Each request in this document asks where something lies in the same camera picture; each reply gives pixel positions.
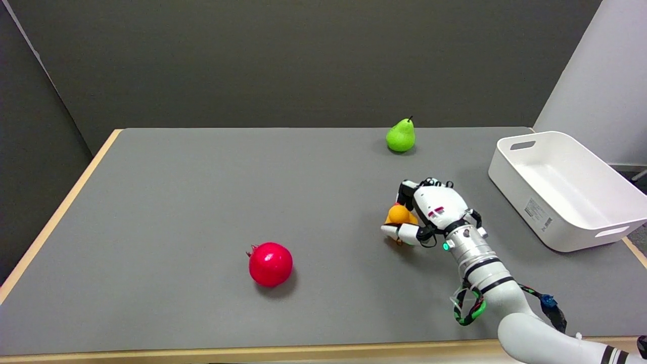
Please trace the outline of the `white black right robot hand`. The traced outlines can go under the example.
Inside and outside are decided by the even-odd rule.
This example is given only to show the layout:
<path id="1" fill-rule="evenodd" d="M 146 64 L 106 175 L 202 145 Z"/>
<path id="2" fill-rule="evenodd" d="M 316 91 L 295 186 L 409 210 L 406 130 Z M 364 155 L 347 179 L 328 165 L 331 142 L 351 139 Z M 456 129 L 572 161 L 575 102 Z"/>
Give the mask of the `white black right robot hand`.
<path id="1" fill-rule="evenodd" d="M 430 240 L 436 242 L 439 235 L 448 239 L 457 230 L 468 230 L 468 237 L 487 237 L 481 215 L 467 206 L 450 180 L 403 180 L 394 207 L 405 210 L 407 221 L 397 222 L 388 213 L 381 231 L 399 244 L 430 247 Z"/>

